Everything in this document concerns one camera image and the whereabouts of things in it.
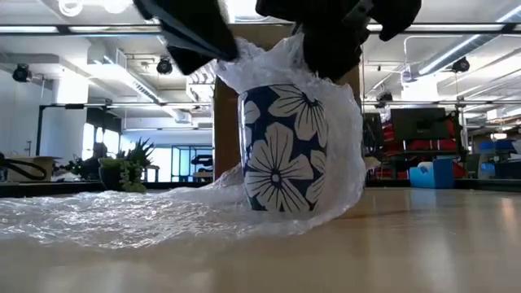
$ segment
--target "green plant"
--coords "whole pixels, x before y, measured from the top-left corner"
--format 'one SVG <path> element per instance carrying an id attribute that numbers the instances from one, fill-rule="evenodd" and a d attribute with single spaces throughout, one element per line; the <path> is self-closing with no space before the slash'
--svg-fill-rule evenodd
<path id="1" fill-rule="evenodd" d="M 113 158 L 99 159 L 99 163 L 104 168 L 119 168 L 123 162 L 125 162 L 124 159 L 113 159 Z"/>
<path id="2" fill-rule="evenodd" d="M 126 152 L 125 151 L 118 151 L 117 154 L 116 154 L 116 159 L 124 159 L 126 157 Z"/>
<path id="3" fill-rule="evenodd" d="M 129 154 L 126 156 L 126 160 L 137 162 L 141 167 L 145 168 L 151 164 L 150 155 L 155 150 L 155 146 L 153 143 L 147 146 L 147 143 L 150 139 L 142 142 L 141 138 L 136 143 L 136 147 L 129 151 Z"/>
<path id="4" fill-rule="evenodd" d="M 153 143 L 147 146 L 148 141 L 148 139 L 143 141 L 139 138 L 136 147 L 128 153 L 119 151 L 115 159 L 99 159 L 102 168 L 120 171 L 119 183 L 126 192 L 144 193 L 147 191 L 147 188 L 141 183 L 141 176 L 145 167 L 151 164 L 150 155 L 155 150 Z"/>
<path id="5" fill-rule="evenodd" d="M 133 161 L 123 161 L 120 166 L 121 171 L 121 186 L 126 192 L 145 193 L 147 188 L 141 183 L 142 167 Z"/>

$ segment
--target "potted plant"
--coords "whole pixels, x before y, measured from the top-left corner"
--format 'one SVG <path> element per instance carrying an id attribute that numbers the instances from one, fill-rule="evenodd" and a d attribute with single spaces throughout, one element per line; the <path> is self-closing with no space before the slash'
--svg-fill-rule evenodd
<path id="1" fill-rule="evenodd" d="M 148 144 L 148 139 L 142 142 L 141 138 L 136 147 L 125 154 L 120 151 L 116 158 L 99 159 L 99 177 L 107 190 L 126 192 L 145 192 L 141 183 L 141 176 L 145 167 L 151 164 L 150 154 L 154 151 L 154 144 Z"/>

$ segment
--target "brown cardboard panel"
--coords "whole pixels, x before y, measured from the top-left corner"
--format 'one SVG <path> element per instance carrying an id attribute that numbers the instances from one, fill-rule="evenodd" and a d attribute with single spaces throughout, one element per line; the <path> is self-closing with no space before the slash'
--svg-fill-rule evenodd
<path id="1" fill-rule="evenodd" d="M 12 158 L 12 159 L 26 162 L 26 163 L 35 164 L 35 165 L 38 165 L 38 166 L 44 168 L 46 170 L 47 176 L 43 181 L 50 181 L 50 178 L 52 177 L 52 164 L 56 160 L 60 160 L 61 158 L 38 156 L 38 157 L 30 157 L 30 158 L 29 157 L 16 157 L 16 158 Z M 29 174 L 36 175 L 36 176 L 42 175 L 35 168 L 31 168 L 29 166 L 23 166 L 23 165 L 17 165 L 17 166 Z M 28 179 L 28 178 L 14 172 L 12 170 L 9 170 L 7 172 L 7 180 L 12 181 L 12 182 L 32 182 L 32 181 L 34 181 L 34 180 Z"/>
<path id="2" fill-rule="evenodd" d="M 237 93 L 217 80 L 213 104 L 213 173 L 218 179 L 241 161 Z"/>
<path id="3" fill-rule="evenodd" d="M 291 35 L 290 25 L 272 24 L 231 24 L 230 29 L 236 37 L 243 37 L 250 42 L 269 50 Z"/>
<path id="4" fill-rule="evenodd" d="M 237 37 L 244 37 L 269 50 L 284 37 L 291 34 L 291 26 L 264 24 L 232 24 Z M 349 83 L 355 97 L 360 96 L 359 69 L 354 68 L 338 84 Z M 213 107 L 214 174 L 219 178 L 223 172 L 240 163 L 238 94 L 222 81 L 217 81 Z"/>

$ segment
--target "wooden table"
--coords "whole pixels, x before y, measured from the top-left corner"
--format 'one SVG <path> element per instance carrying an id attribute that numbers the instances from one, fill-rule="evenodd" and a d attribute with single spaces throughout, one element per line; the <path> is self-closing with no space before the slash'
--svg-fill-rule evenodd
<path id="1" fill-rule="evenodd" d="M 200 239 L 110 258 L 16 249 L 0 259 L 9 264 L 0 273 L 5 292 L 519 293 L 521 196 L 368 189 L 341 218 L 299 236 Z M 27 251 L 31 265 L 20 260 Z M 53 265 L 38 266 L 43 260 Z"/>

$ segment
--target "blue container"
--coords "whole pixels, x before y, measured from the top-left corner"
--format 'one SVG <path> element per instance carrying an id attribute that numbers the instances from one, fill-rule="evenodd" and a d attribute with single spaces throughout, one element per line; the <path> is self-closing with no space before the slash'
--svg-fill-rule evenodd
<path id="1" fill-rule="evenodd" d="M 514 140 L 512 139 L 500 139 L 498 141 L 487 141 L 487 142 L 481 142 L 479 144 L 479 150 L 486 152 L 486 151 L 510 151 L 514 150 L 514 145 L 512 145 L 512 142 Z"/>
<path id="2" fill-rule="evenodd" d="M 409 170 L 410 185 L 417 188 L 454 188 L 452 159 L 439 159 L 432 162 L 432 168 L 413 167 Z"/>
<path id="3" fill-rule="evenodd" d="M 316 209 L 326 175 L 322 103 L 293 85 L 263 86 L 239 98 L 244 183 L 252 209 Z"/>

